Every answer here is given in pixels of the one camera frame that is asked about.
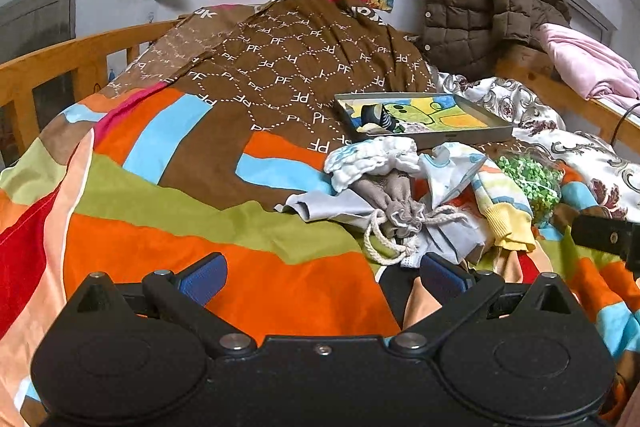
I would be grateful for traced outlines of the white floral satin quilt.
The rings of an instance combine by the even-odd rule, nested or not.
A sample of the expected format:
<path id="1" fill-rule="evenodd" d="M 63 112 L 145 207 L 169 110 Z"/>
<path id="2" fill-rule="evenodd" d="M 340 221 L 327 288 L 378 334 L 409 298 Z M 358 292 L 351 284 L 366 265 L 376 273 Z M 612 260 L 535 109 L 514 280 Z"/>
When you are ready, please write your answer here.
<path id="1" fill-rule="evenodd" d="M 571 132 L 560 114 L 514 79 L 471 82 L 436 72 L 438 90 L 457 94 L 514 124 L 515 148 L 536 153 L 565 170 L 561 200 L 577 210 L 601 207 L 606 217 L 639 221 L 639 164 L 618 156 L 589 133 Z"/>

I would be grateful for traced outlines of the light blue printed cloth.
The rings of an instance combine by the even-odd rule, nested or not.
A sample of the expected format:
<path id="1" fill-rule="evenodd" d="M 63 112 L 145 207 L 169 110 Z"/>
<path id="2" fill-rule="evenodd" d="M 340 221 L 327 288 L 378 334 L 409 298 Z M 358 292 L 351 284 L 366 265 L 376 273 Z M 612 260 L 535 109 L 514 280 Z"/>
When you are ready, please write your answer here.
<path id="1" fill-rule="evenodd" d="M 419 156 L 420 176 L 427 182 L 428 207 L 434 210 L 457 198 L 480 172 L 488 156 L 460 143 L 437 145 Z"/>

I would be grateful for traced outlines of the grey tray with drawing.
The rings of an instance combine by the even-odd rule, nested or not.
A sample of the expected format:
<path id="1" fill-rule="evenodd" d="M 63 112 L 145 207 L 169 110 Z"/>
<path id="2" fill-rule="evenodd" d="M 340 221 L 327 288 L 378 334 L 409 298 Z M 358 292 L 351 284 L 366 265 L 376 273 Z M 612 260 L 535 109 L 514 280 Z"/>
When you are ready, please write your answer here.
<path id="1" fill-rule="evenodd" d="M 404 136 L 416 141 L 420 150 L 431 150 L 445 142 L 501 143 L 513 135 L 509 121 L 448 93 L 339 93 L 334 107 L 356 141 Z"/>

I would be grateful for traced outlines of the grey drawstring pouch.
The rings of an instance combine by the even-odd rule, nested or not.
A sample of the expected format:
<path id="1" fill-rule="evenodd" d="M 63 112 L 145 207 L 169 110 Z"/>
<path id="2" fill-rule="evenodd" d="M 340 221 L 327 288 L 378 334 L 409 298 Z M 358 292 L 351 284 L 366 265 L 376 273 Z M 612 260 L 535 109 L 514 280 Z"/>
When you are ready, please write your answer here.
<path id="1" fill-rule="evenodd" d="M 450 205 L 428 209 L 412 197 L 405 173 L 366 174 L 350 188 L 373 208 L 364 243 L 370 259 L 379 265 L 416 269 L 426 254 L 457 265 L 478 246 L 469 217 Z"/>

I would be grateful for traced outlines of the colourful striped brown quilt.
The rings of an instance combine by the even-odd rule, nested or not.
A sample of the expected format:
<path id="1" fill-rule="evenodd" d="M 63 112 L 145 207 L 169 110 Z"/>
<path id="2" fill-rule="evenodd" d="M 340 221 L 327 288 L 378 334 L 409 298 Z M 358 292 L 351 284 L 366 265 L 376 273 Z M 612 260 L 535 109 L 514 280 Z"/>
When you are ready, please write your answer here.
<path id="1" fill-rule="evenodd" d="M 379 265 L 372 206 L 336 193 L 339 93 L 437 70 L 356 0 L 203 8 L 47 124 L 1 175 L 6 426 L 634 426 L 639 273 L 578 246 L 560 200 L 535 249 L 478 246 L 442 306 Z M 211 254 L 200 306 L 175 276 Z"/>

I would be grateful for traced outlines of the pink folded blanket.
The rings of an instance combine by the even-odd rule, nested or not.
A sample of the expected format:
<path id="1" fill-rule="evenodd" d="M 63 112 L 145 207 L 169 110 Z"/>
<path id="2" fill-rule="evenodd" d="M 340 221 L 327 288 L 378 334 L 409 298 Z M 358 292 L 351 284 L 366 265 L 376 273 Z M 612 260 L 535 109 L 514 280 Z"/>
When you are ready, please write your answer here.
<path id="1" fill-rule="evenodd" d="M 572 28 L 545 23 L 535 36 L 555 70 L 584 100 L 629 108 L 639 102 L 639 75 L 626 58 Z"/>

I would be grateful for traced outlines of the grey wall cabinet door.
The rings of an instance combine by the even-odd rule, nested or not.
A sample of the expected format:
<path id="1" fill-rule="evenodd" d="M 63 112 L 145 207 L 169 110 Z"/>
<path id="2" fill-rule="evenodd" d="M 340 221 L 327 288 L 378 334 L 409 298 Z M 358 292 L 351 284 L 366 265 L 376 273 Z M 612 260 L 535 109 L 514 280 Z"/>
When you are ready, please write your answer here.
<path id="1" fill-rule="evenodd" d="M 1 7 L 1 62 L 76 37 L 76 0 L 12 0 Z"/>

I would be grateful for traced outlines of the wooden bed frame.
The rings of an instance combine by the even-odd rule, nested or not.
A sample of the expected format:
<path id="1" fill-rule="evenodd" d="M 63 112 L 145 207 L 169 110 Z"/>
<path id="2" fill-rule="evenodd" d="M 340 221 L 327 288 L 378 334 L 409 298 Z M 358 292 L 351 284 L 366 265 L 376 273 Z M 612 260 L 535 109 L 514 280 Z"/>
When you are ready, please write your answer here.
<path id="1" fill-rule="evenodd" d="M 76 38 L 14 58 L 1 65 L 1 106 L 6 109 L 18 153 L 24 153 L 39 132 L 32 90 L 51 79 L 70 74 L 74 98 L 81 100 L 103 86 L 107 76 L 107 57 L 125 51 L 132 62 L 143 43 L 152 43 L 183 23 L 175 20 L 118 28 L 88 37 Z M 639 124 L 624 117 L 599 100 L 586 101 L 553 74 L 546 54 L 526 46 L 511 46 L 500 57 L 496 75 L 518 80 L 538 98 L 560 113 L 572 113 L 599 129 L 600 138 L 610 144 L 620 142 L 634 152 L 639 150 Z"/>

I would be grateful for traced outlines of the white textured baby cloth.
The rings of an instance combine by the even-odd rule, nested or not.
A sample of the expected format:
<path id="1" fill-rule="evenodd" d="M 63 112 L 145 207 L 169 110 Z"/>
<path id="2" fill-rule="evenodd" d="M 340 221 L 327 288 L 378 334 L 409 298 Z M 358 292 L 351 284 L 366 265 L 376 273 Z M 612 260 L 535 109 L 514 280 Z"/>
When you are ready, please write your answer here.
<path id="1" fill-rule="evenodd" d="M 329 153 L 323 171 L 341 193 L 365 174 L 386 176 L 392 170 L 408 174 L 421 172 L 416 142 L 408 136 L 378 136 L 344 145 Z"/>

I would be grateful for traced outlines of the striped knit garment yellow cuff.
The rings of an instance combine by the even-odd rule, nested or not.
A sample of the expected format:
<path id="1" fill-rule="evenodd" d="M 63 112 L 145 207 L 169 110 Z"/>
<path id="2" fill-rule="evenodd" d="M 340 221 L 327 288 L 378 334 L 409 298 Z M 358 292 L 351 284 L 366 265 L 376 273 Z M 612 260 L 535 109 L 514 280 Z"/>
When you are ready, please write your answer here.
<path id="1" fill-rule="evenodd" d="M 507 251 L 533 251 L 533 210 L 518 184 L 487 158 L 473 176 L 471 186 L 495 244 Z"/>

